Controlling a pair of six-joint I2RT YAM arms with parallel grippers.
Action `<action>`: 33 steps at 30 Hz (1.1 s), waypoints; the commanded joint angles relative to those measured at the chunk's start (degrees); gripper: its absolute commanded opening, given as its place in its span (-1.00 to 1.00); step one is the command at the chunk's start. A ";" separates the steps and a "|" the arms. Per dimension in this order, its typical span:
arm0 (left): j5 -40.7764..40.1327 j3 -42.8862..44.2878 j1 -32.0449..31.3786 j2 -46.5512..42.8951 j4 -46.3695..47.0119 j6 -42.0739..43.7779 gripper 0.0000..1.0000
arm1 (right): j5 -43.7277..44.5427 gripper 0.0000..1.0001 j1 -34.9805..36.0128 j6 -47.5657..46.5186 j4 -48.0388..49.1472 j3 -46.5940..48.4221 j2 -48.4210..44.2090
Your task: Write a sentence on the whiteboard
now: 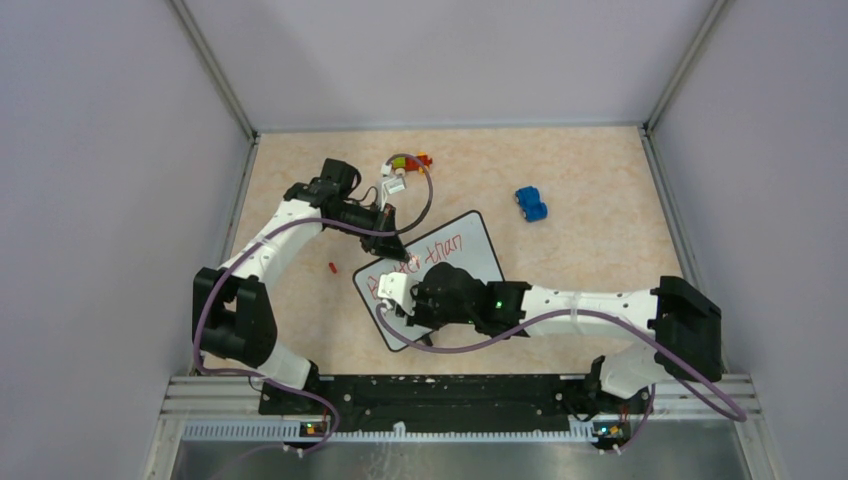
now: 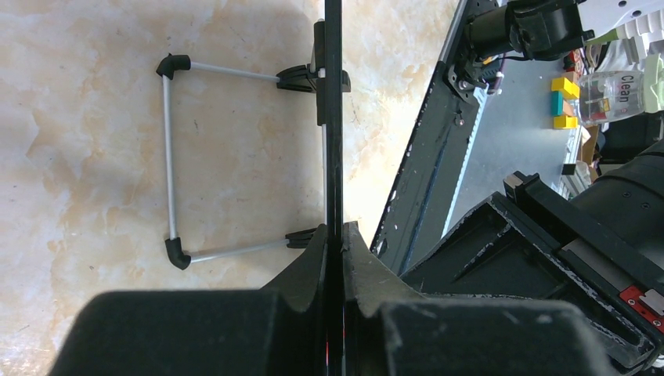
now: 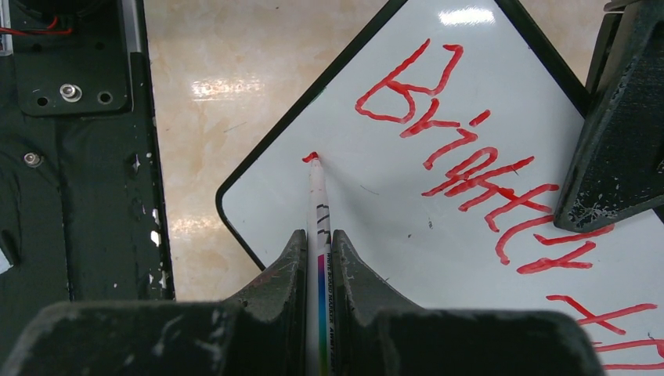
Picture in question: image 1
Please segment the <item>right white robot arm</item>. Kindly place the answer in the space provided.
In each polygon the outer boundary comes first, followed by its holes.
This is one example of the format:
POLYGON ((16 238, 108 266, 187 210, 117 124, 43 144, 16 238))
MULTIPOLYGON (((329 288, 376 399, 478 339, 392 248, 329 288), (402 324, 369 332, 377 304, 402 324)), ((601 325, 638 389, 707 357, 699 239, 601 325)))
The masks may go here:
POLYGON ((438 330, 465 323, 490 338, 581 335, 630 341, 590 370, 586 397, 612 412, 642 388, 675 378, 717 382, 721 310, 685 279, 616 293, 556 290, 521 281, 484 282, 449 263, 403 288, 397 312, 408 325, 438 330))

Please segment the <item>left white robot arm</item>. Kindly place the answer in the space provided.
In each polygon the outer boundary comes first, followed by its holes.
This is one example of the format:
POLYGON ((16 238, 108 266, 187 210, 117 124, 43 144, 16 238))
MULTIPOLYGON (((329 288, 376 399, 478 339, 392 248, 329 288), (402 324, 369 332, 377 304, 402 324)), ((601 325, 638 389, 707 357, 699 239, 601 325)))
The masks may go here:
POLYGON ((326 159, 318 176, 285 192, 271 219, 243 249, 217 268, 202 268, 193 280, 195 354, 235 360, 283 385, 283 401, 297 413, 317 407, 321 388, 309 379, 313 363, 280 340, 270 287, 297 253, 327 228, 358 237, 363 250, 379 258, 409 258, 396 227, 395 208, 387 201, 405 189, 404 176, 385 164, 376 198, 368 205, 351 196, 360 181, 353 165, 326 159))

